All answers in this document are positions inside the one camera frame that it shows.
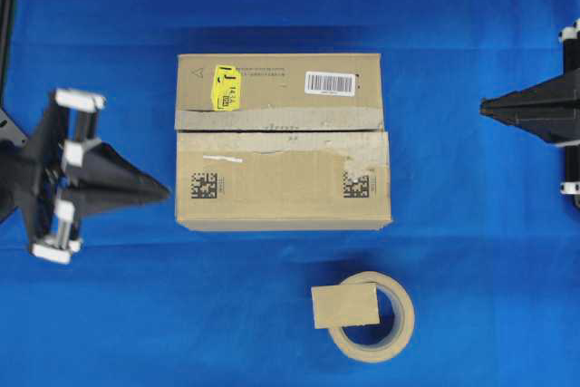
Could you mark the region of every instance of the cardboard box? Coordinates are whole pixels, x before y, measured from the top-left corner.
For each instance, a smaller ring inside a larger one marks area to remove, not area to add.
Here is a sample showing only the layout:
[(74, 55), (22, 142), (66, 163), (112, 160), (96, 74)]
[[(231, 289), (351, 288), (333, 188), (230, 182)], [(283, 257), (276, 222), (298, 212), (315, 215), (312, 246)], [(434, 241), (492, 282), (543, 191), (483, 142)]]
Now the cardboard box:
[(178, 133), (177, 220), (190, 229), (380, 228), (385, 132)]
[(391, 222), (378, 54), (181, 55), (175, 127), (187, 228)]
[[(217, 65), (241, 73), (238, 111), (213, 110)], [(307, 93), (309, 72), (353, 76), (353, 95)], [(177, 131), (381, 131), (381, 58), (376, 53), (182, 54), (176, 109)]]

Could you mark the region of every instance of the barcode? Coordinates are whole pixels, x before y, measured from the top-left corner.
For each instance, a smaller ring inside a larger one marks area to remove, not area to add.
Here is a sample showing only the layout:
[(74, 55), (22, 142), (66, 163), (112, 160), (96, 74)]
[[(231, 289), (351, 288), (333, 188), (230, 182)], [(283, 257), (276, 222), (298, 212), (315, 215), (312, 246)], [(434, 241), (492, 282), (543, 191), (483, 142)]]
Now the barcode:
[(354, 74), (306, 72), (304, 92), (353, 97), (354, 86)]

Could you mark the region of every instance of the yellow label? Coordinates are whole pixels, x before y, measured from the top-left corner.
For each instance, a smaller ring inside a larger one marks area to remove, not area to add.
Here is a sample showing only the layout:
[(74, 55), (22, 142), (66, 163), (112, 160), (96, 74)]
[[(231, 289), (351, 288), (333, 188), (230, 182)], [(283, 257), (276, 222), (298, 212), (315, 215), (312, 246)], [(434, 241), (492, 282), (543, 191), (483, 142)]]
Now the yellow label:
[(232, 65), (216, 65), (214, 82), (211, 86), (211, 101), (214, 111), (236, 111), (239, 109), (242, 74)]

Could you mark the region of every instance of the blue cloth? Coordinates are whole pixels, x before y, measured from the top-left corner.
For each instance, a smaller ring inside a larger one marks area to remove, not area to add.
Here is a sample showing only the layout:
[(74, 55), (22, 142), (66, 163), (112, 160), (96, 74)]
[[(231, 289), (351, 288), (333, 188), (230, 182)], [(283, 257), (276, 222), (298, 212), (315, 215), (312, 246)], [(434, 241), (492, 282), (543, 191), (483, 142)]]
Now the blue cloth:
[[(69, 267), (0, 234), (0, 385), (577, 385), (580, 214), (562, 156), (479, 102), (562, 71), (579, 0), (17, 0), (5, 107), (108, 97), (100, 134), (175, 182), (177, 55), (379, 52), (392, 213), (379, 232), (200, 234), (173, 202), (87, 219)], [(408, 290), (409, 346), (348, 360), (311, 285), (376, 270)]]

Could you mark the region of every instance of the tape roll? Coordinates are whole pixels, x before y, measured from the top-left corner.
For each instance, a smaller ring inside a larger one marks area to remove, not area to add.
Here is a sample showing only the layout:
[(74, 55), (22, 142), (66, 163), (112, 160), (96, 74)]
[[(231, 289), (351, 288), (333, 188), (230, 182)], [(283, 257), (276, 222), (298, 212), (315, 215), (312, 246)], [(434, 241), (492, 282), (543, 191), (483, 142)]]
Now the tape roll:
[(361, 272), (349, 276), (342, 285), (376, 283), (377, 290), (387, 295), (391, 301), (394, 322), (391, 332), (375, 344), (358, 344), (349, 339), (342, 327), (329, 328), (328, 332), (336, 346), (354, 360), (365, 363), (380, 363), (390, 360), (407, 345), (415, 327), (415, 310), (405, 289), (389, 276), (378, 272)]

